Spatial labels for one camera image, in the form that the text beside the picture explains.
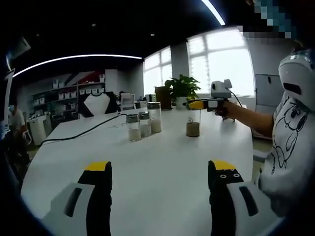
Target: jar lid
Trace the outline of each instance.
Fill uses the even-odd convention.
[[[127,123],[137,123],[139,122],[138,114],[127,115]]]
[[[150,119],[149,113],[147,112],[140,112],[139,116],[140,116],[140,119]]]
[[[161,103],[160,102],[148,102],[148,109],[159,109],[161,108]]]

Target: hand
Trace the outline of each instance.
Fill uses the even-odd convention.
[[[218,107],[215,110],[215,114],[221,117],[225,116],[230,119],[236,119],[239,108],[240,106],[233,102],[224,102],[223,107]]]

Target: ceiling light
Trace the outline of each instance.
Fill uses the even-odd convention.
[[[218,13],[218,11],[215,9],[215,7],[212,5],[212,3],[209,2],[209,0],[201,0],[201,1],[207,6],[207,8],[209,8],[209,10],[212,12],[212,14],[215,16],[215,18],[220,23],[220,25],[225,26],[224,20],[222,19],[222,17]]]
[[[15,75],[13,75],[13,77],[18,76],[19,74],[30,70],[34,67],[43,65],[43,64],[47,64],[50,62],[54,62],[54,61],[58,61],[58,60],[64,60],[64,59],[70,59],[70,58],[86,58],[86,57],[116,57],[116,58],[132,58],[132,59],[142,59],[140,57],[133,57],[133,56],[124,56],[124,55],[114,55],[114,54],[89,54],[89,55],[77,55],[77,56],[69,56],[69,57],[63,57],[63,58],[56,58],[56,59],[52,59],[52,60],[47,60],[41,63],[38,63],[36,65],[32,65],[24,70],[19,71],[18,73],[16,73]]]

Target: person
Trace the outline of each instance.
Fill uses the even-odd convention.
[[[228,118],[272,138],[272,149],[255,183],[270,198],[278,216],[285,216],[302,195],[315,166],[314,62],[315,52],[310,50],[294,52],[282,60],[279,75],[285,92],[273,115],[232,102],[223,105]],[[217,109],[216,115],[223,112]]]
[[[9,124],[13,135],[14,146],[18,153],[22,157],[22,161],[28,164],[30,162],[29,155],[27,153],[26,141],[23,137],[24,132],[27,131],[23,113],[17,108],[16,101],[9,105]]]

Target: white table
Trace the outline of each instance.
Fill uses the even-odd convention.
[[[187,137],[187,112],[162,112],[163,131],[135,143],[122,116],[77,139],[44,144],[25,176],[23,199],[42,218],[89,163],[111,161],[113,236],[209,235],[208,161],[228,161],[250,181],[252,134],[238,121],[202,111],[200,137]],[[79,134],[113,116],[61,123],[48,138]]]

